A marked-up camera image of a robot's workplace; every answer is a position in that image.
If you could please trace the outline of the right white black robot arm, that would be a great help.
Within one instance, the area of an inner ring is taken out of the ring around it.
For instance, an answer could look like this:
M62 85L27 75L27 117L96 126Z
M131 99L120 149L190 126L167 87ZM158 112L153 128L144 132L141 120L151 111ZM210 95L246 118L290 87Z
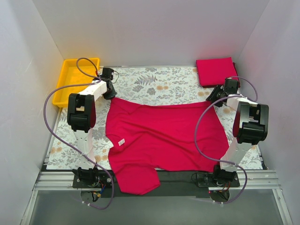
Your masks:
M237 165L245 154L254 145L264 141L268 134L269 106L239 94L239 86L237 76L226 78L224 84L217 85L206 98L217 107L226 105L236 112L232 127L233 140L220 159L221 162L214 166L212 180L217 186L235 180Z

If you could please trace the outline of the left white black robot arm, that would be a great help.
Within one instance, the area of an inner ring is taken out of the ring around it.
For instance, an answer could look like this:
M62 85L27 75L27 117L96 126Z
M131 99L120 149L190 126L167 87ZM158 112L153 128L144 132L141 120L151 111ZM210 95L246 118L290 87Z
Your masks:
M99 79L79 93L71 93L68 98L67 123L74 132L79 153L78 169L73 170L79 181L88 187L96 187L100 182L98 168L95 166L92 132L96 124L96 104L100 97L113 99L117 92L113 86L115 70L104 67Z

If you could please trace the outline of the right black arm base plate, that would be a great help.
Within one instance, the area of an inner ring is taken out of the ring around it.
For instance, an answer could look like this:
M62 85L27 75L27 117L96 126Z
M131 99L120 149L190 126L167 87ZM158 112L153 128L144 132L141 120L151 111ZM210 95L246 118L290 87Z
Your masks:
M224 188L224 187L240 187L240 182L237 176L233 181L225 183L224 181L217 181L213 178L211 173L195 172L191 175L191 180L199 188Z

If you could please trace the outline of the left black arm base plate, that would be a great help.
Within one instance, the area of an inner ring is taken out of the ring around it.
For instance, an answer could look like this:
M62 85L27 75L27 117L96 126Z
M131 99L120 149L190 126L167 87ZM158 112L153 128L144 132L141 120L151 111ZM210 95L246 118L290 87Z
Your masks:
M72 173L74 174L73 179L73 188L112 188L112 182L114 181L114 173L112 171L108 171L111 175L109 175L99 169L73 169Z

